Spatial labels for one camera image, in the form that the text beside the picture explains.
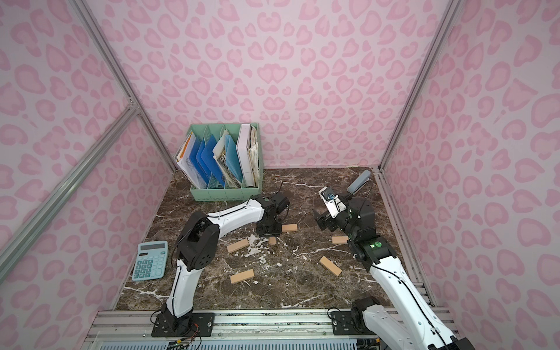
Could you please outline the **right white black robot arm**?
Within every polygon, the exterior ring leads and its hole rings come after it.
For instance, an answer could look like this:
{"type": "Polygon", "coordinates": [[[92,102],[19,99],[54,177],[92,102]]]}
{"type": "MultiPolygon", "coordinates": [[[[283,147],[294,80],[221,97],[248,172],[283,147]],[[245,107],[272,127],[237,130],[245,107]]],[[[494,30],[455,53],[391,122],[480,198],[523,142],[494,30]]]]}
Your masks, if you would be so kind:
{"type": "Polygon", "coordinates": [[[347,235],[355,259],[382,287],[400,316],[396,320],[375,298],[363,298],[352,306],[355,328],[375,333],[390,349],[473,349],[467,338],[457,338],[431,309],[393,246],[376,232],[371,202],[352,194],[337,195],[331,188],[319,195],[327,207],[322,214],[314,213],[319,228],[347,235]]]}

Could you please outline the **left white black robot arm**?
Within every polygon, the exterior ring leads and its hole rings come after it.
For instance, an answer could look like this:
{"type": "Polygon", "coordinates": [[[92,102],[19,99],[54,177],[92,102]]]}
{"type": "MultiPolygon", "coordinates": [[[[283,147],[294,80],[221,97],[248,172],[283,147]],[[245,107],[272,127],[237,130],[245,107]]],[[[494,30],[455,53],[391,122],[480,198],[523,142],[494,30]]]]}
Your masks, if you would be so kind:
{"type": "Polygon", "coordinates": [[[172,332],[185,334],[193,323],[193,301],[204,268],[213,261],[219,240],[248,224],[256,224],[260,237],[279,236],[280,214],[288,210],[289,199],[282,193],[271,198],[254,195],[229,209],[205,214],[195,211],[176,241],[176,274],[173,287],[159,318],[172,332]]]}

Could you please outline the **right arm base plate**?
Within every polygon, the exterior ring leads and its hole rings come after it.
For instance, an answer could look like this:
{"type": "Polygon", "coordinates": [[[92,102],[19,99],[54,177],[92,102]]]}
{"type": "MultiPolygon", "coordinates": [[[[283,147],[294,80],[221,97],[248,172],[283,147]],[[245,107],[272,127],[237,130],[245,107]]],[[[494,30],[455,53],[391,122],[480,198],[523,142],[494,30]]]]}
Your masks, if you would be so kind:
{"type": "Polygon", "coordinates": [[[331,321],[333,335],[360,335],[363,333],[355,325],[350,311],[329,309],[328,318],[331,321]]]}

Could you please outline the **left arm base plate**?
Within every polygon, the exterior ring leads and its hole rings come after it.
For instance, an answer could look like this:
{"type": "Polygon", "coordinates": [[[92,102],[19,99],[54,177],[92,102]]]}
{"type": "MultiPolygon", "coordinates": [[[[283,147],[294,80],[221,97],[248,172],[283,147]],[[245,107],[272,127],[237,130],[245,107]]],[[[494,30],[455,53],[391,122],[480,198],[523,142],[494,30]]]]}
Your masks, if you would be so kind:
{"type": "Polygon", "coordinates": [[[151,336],[153,338],[185,338],[197,335],[210,337],[214,327],[215,313],[188,312],[175,317],[169,310],[157,315],[151,336]]]}

